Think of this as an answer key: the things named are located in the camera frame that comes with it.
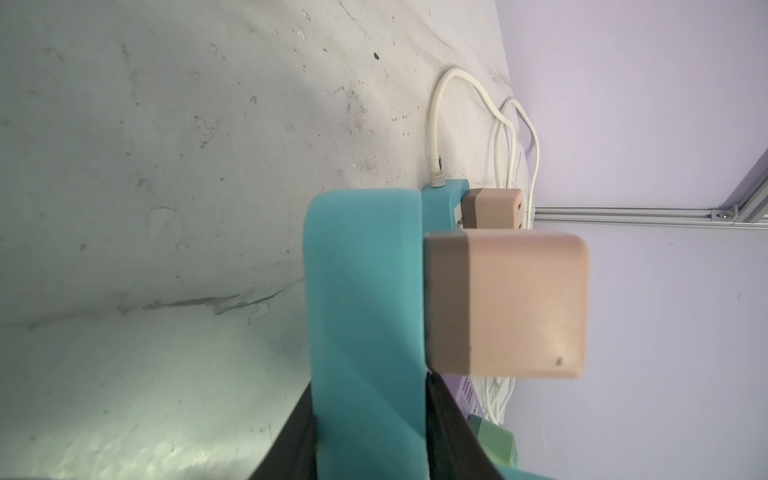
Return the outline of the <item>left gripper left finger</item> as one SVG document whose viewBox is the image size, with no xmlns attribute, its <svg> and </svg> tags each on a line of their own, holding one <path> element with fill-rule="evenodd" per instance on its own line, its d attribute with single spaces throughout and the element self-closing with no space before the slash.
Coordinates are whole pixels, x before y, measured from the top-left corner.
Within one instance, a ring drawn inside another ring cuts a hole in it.
<svg viewBox="0 0 768 480">
<path fill-rule="evenodd" d="M 308 384 L 249 480 L 315 480 L 317 424 Z"/>
</svg>

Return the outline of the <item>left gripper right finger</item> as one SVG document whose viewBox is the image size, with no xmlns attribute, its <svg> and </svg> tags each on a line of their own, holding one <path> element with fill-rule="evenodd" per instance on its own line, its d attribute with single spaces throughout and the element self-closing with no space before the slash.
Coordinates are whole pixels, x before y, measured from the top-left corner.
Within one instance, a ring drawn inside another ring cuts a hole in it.
<svg viewBox="0 0 768 480">
<path fill-rule="evenodd" d="M 436 373 L 426 377 L 426 435 L 431 479 L 503 479 Z"/>
</svg>

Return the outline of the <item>teal mountain-shaped power strip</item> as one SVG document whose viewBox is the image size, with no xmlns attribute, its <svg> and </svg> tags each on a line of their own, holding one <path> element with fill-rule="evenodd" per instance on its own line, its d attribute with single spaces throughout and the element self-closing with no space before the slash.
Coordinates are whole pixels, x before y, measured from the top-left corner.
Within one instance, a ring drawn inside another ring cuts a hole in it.
<svg viewBox="0 0 768 480">
<path fill-rule="evenodd" d="M 426 478 L 420 194 L 317 196 L 303 259 L 318 476 Z"/>
</svg>

